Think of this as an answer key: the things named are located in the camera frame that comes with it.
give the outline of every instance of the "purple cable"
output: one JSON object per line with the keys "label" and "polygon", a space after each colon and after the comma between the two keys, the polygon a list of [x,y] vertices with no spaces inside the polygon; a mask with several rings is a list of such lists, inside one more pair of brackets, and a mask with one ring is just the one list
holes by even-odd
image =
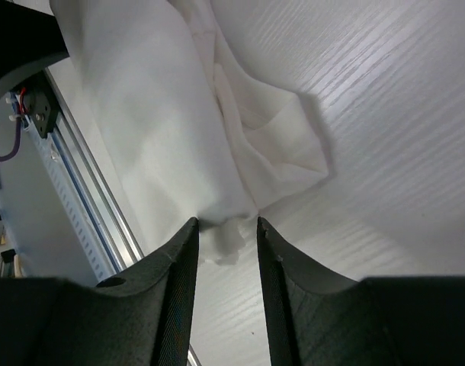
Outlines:
{"label": "purple cable", "polygon": [[0,162],[7,162],[8,160],[11,160],[14,158],[19,151],[19,147],[21,146],[21,128],[22,128],[22,119],[18,118],[16,121],[16,139],[14,141],[14,147],[12,148],[12,151],[5,155],[5,156],[0,156]]}

